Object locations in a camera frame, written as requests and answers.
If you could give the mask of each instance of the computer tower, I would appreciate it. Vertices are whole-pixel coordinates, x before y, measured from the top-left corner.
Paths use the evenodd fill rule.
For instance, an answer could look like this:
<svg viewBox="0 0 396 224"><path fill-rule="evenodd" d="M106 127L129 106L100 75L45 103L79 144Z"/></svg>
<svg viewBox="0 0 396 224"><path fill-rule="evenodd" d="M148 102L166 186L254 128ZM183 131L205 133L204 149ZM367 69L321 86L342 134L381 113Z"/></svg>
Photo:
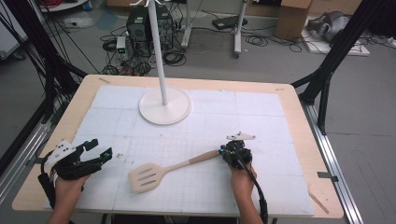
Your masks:
<svg viewBox="0 0 396 224"><path fill-rule="evenodd" d="M151 27L149 24L149 10L144 6L131 7L131 12L126 22L129 36L135 42L152 41Z"/></svg>
<svg viewBox="0 0 396 224"><path fill-rule="evenodd" d="M161 47L163 49L173 48L173 19L165 5L156 4L158 31Z"/></svg>

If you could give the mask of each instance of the gray floor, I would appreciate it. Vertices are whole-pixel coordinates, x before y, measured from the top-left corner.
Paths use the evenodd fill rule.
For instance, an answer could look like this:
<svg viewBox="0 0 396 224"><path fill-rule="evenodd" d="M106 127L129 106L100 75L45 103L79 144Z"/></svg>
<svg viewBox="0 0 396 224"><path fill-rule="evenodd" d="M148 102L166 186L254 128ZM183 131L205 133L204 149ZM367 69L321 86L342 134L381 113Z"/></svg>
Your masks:
<svg viewBox="0 0 396 224"><path fill-rule="evenodd" d="M71 34L99 71L106 64L106 53L99 37L126 22L124 13L103 7L90 12L95 25ZM199 13L194 26L210 27L213 16ZM247 28L262 28L275 21L247 18ZM65 39L75 66L95 70ZM266 47L242 43L242 55L233 56L233 37L203 30L191 34L192 51L180 67L165 66L167 77L291 83L314 72L324 55L292 52L289 47L270 42ZM349 189L364 223L395 223L396 220L396 50L369 45L369 57L347 56L332 79L326 128ZM156 76L156 70L149 73ZM0 155L43 100L43 88L30 61L0 62ZM44 223L49 213L17 212L11 203L28 175L26 168L0 207L0 223ZM77 223L99 223L100 215L75 214ZM343 219L280 219L278 223L347 223Z"/></svg>

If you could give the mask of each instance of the round white base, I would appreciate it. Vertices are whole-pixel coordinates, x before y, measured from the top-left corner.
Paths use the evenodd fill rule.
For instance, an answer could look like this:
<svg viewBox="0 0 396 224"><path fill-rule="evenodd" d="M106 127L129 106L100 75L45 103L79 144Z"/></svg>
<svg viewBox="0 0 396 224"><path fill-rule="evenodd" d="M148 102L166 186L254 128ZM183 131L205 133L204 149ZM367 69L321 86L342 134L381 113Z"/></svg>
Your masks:
<svg viewBox="0 0 396 224"><path fill-rule="evenodd" d="M181 89L166 87L167 105L163 105L161 89L152 89L142 97L139 110L142 116L155 124L169 125L186 118L191 110L190 97Z"/></svg>

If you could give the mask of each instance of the white lamp stand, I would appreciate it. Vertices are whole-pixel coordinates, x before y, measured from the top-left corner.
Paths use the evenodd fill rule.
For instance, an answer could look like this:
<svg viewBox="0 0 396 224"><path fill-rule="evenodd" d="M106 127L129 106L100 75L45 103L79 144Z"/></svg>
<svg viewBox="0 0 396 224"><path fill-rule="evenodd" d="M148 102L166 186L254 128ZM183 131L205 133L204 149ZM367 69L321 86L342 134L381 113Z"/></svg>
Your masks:
<svg viewBox="0 0 396 224"><path fill-rule="evenodd" d="M183 90L175 87L165 87L165 75L163 73L163 57L161 52L160 33L158 31L157 11L154 0L147 0L149 20L151 25L152 39L154 43L155 59L160 78L160 88L152 89L145 93L140 100L139 110L142 116L160 125L175 124L186 118L191 111L190 97Z"/></svg>

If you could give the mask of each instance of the human hand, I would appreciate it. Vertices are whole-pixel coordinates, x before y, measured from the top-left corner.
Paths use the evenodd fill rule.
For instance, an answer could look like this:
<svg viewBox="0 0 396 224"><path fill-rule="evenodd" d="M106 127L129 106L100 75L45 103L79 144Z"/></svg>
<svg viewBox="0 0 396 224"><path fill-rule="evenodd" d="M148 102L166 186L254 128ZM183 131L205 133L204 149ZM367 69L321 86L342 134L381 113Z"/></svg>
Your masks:
<svg viewBox="0 0 396 224"><path fill-rule="evenodd" d="M49 224L68 223L76 208L82 186L89 177L86 175L77 180L64 180L58 176L55 181L55 207L49 218Z"/></svg>
<svg viewBox="0 0 396 224"><path fill-rule="evenodd" d="M233 195L236 200L247 199L251 197L251 191L253 191L254 183L244 169L237 169L230 166L231 170L231 186L233 187ZM251 163L247 164L247 168L253 173L256 178L257 174L254 171Z"/></svg>
<svg viewBox="0 0 396 224"><path fill-rule="evenodd" d="M256 207L251 200L251 191L253 191L254 183L251 180L250 175L244 169L237 169L232 166L229 167L231 170L233 196L238 204L242 223L262 224L262 219L260 218L259 213L257 213ZM251 163L247 164L247 168L256 178L257 174L251 166Z"/></svg>

